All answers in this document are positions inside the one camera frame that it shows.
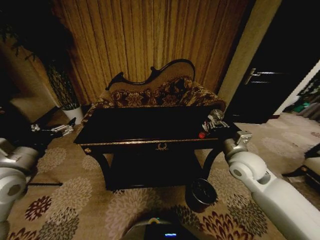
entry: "table drawer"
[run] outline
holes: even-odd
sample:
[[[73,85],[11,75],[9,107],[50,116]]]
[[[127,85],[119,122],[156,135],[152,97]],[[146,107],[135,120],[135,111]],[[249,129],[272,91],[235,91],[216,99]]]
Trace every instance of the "table drawer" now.
[[[98,151],[101,153],[116,153],[123,151],[178,151],[185,149],[212,149],[218,144],[216,138],[199,140],[167,140],[167,141],[132,141],[121,143],[100,143],[82,145],[85,152]]]

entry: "table leg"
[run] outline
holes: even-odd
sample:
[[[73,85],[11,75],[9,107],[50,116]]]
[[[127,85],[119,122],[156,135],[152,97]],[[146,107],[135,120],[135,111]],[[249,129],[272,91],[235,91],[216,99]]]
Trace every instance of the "table leg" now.
[[[222,145],[217,145],[215,146],[214,149],[212,149],[209,152],[208,156],[206,156],[206,159],[203,164],[203,175],[202,175],[203,179],[208,179],[212,164],[214,163],[214,160],[216,159],[218,154],[221,152],[222,152]]]
[[[93,157],[100,165],[104,177],[105,188],[107,189],[110,167],[106,157],[101,152],[90,152],[86,154]]]

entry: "door handle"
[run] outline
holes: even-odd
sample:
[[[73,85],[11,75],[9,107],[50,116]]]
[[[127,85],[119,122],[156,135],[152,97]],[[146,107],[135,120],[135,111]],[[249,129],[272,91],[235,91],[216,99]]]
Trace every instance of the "door handle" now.
[[[248,77],[247,77],[246,80],[244,81],[244,85],[247,85],[247,84],[250,82],[250,79],[251,79],[253,76],[256,76],[256,77],[261,76],[261,73],[260,73],[260,72],[255,73],[255,71],[256,71],[256,68],[252,68],[252,69],[250,70]]]
[[[256,68],[251,68],[248,77],[244,81],[244,85],[247,85],[250,82],[250,79],[255,76],[259,77],[261,75],[279,75],[279,74],[286,74],[284,72],[273,72],[273,71],[258,71],[255,73],[257,69]]]

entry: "floor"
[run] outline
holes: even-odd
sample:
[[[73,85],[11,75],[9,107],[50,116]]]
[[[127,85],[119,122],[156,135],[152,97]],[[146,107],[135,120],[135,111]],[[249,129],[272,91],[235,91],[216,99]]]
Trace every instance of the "floor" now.
[[[68,120],[57,112],[53,123]],[[249,151],[259,154],[278,177],[299,167],[304,152],[320,141],[315,121],[289,113],[268,123],[237,124],[253,133]],[[33,182],[62,182],[61,187],[30,186],[17,201],[8,218],[10,240],[119,239],[145,214],[174,213],[187,225],[217,239],[284,239],[277,228],[252,200],[250,192],[233,178],[220,154],[208,180],[215,187],[218,201],[204,213],[192,212],[185,203],[183,186],[106,191],[96,161],[73,144],[80,127],[63,138],[54,139],[38,161]],[[196,152],[203,162],[209,150]],[[320,209],[320,195],[303,178],[291,181],[311,203]]]

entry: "floral upholstery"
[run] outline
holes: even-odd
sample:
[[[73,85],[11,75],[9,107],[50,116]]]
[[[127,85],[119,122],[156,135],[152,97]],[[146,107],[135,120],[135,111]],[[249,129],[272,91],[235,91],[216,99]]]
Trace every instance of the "floral upholstery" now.
[[[139,91],[126,89],[106,91],[92,104],[82,123],[88,121],[95,109],[160,106],[212,106],[213,109],[222,111],[226,108],[225,102],[216,94],[193,82],[191,77],[182,75],[173,77],[155,89],[146,87]]]

